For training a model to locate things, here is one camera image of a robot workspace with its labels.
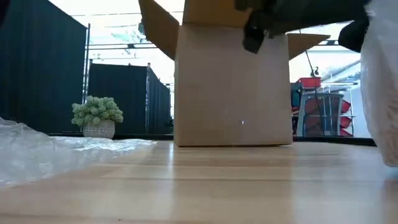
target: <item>black curtain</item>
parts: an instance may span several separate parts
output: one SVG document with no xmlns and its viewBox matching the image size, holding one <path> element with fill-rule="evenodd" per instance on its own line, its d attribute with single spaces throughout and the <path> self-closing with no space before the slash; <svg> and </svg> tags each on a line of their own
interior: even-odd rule
<svg viewBox="0 0 398 224">
<path fill-rule="evenodd" d="M 48 0 L 11 0 L 0 28 L 0 116 L 45 133 L 77 131 L 86 27 Z"/>
<path fill-rule="evenodd" d="M 147 67 L 92 64 L 89 74 L 88 94 L 113 97 L 123 111 L 115 134 L 145 134 Z"/>
<path fill-rule="evenodd" d="M 148 69 L 149 134 L 170 134 L 170 90 Z"/>
</svg>

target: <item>white planter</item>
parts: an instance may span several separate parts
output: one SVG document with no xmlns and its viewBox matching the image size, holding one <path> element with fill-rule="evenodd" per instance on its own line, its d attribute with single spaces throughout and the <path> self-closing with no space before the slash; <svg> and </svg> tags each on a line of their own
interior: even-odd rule
<svg viewBox="0 0 398 224">
<path fill-rule="evenodd" d="M 98 125 L 86 124 L 83 127 L 83 135 L 84 137 L 112 139 L 114 136 L 114 121 L 105 120 Z"/>
</svg>

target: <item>cardboard box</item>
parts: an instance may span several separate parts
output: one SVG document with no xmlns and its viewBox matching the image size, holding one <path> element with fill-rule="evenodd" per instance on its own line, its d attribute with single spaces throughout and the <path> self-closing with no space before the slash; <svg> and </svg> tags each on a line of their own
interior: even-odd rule
<svg viewBox="0 0 398 224">
<path fill-rule="evenodd" d="M 180 26 L 154 0 L 139 0 L 146 36 L 175 61 L 178 146 L 292 143 L 289 60 L 329 38 L 288 34 L 258 54 L 242 46 L 249 12 L 234 0 L 185 0 Z"/>
</svg>

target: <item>plastic bubble wrap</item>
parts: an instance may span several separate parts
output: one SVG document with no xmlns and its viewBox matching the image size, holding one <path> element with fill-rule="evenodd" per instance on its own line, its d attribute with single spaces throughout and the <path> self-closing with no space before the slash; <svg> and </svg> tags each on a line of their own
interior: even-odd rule
<svg viewBox="0 0 398 224">
<path fill-rule="evenodd" d="M 0 188 L 82 169 L 153 144 L 140 139 L 50 137 L 0 118 Z"/>
<path fill-rule="evenodd" d="M 398 1 L 374 0 L 361 51 L 361 88 L 368 129 L 384 162 L 398 166 Z"/>
</svg>

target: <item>wooden surface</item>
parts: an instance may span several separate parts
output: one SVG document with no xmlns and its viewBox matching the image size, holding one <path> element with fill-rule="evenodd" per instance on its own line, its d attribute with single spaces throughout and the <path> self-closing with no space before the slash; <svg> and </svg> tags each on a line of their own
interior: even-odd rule
<svg viewBox="0 0 398 224">
<path fill-rule="evenodd" d="M 398 170 L 372 147 L 177 149 L 160 142 L 0 190 L 0 223 L 397 223 L 397 180 Z"/>
</svg>

